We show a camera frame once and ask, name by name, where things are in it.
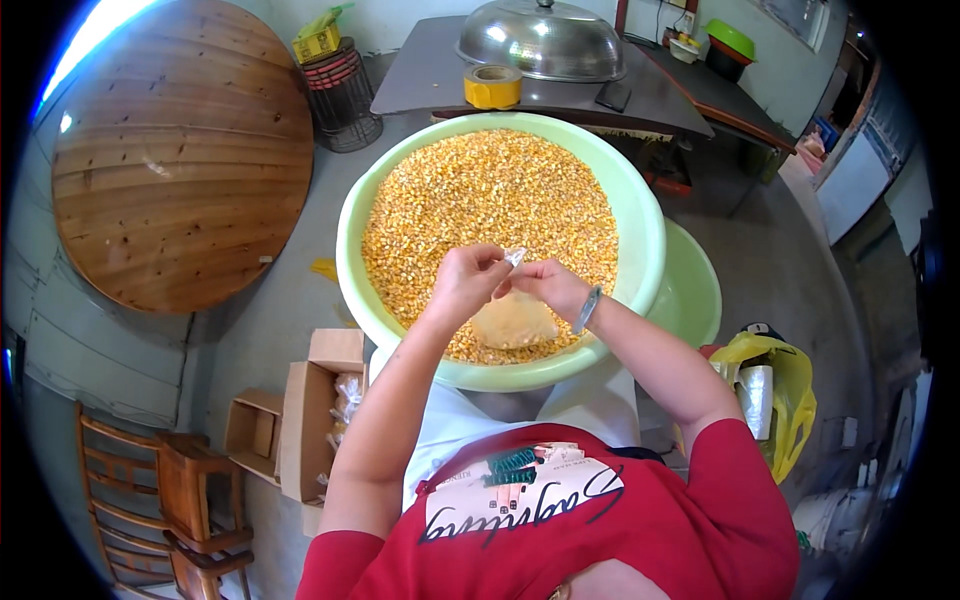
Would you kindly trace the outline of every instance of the woman's left hand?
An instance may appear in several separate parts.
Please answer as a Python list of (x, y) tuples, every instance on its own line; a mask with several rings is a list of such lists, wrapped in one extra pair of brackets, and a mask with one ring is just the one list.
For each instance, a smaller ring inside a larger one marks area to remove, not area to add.
[(433, 296), (420, 318), (452, 336), (490, 301), (493, 290), (513, 268), (503, 259), (503, 249), (493, 244), (450, 250), (440, 263)]

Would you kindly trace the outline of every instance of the yellow crate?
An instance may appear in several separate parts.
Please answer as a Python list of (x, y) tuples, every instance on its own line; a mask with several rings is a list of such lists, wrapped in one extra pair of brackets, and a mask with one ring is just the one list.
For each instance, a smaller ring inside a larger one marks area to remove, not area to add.
[(297, 60), (304, 64), (336, 50), (340, 46), (340, 30), (337, 29), (337, 24), (333, 23), (318, 34), (295, 39), (291, 43), (297, 53)]

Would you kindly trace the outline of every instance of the green bowl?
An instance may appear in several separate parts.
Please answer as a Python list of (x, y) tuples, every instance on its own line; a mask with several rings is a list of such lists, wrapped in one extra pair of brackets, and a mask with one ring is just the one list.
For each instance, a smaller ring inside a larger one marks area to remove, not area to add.
[(663, 221), (666, 264), (647, 320), (694, 348), (712, 344), (723, 313), (720, 281), (707, 253), (693, 236), (673, 221)]
[[(566, 148), (593, 171), (610, 203), (619, 234), (612, 296), (647, 314), (660, 286), (666, 241), (660, 204), (633, 164), (598, 135), (565, 121), (525, 112), (484, 112), (457, 117), (414, 133), (387, 151), (350, 189), (337, 228), (337, 277), (347, 308), (379, 348), (393, 352), (406, 333), (367, 279), (360, 254), (377, 186), (417, 148), (451, 135), (492, 129), (529, 132)], [(560, 352), (520, 365), (471, 365), (444, 359), (434, 379), (477, 392), (536, 390), (572, 377), (605, 358), (609, 349), (591, 335)]]
[(754, 41), (720, 19), (711, 19), (704, 31), (727, 44), (748, 59), (756, 62)]

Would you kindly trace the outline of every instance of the white plastic bowl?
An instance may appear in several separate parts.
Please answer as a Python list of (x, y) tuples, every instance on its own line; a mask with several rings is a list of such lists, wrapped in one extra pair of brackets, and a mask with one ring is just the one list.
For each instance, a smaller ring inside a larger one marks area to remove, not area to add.
[[(613, 297), (646, 314), (657, 295), (666, 257), (660, 205), (646, 181), (613, 146), (597, 135), (558, 119), (524, 112), (488, 112), (450, 119), (395, 145), (350, 189), (337, 227), (337, 277), (357, 324), (380, 348), (393, 351), (406, 330), (384, 308), (367, 279), (361, 240), (379, 183), (417, 148), (436, 141), (492, 129), (539, 135), (580, 158), (607, 193), (620, 237)], [(435, 379), (465, 390), (519, 392), (563, 381), (590, 367), (609, 350), (592, 336), (551, 356), (519, 365), (471, 365), (445, 358)]]
[(684, 44), (678, 39), (670, 40), (670, 54), (674, 59), (682, 60), (687, 64), (693, 64), (700, 56), (700, 50), (692, 44)]

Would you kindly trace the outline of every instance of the silver bangle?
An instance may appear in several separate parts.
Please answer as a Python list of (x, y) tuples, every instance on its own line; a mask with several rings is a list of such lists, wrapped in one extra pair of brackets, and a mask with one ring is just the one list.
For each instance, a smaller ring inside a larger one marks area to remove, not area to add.
[(589, 321), (590, 315), (593, 314), (593, 309), (596, 308), (601, 296), (603, 296), (603, 286), (594, 285), (590, 293), (587, 294), (587, 301), (584, 302), (584, 307), (580, 309), (580, 316), (573, 322), (573, 335), (580, 335), (584, 327), (587, 326), (587, 321)]

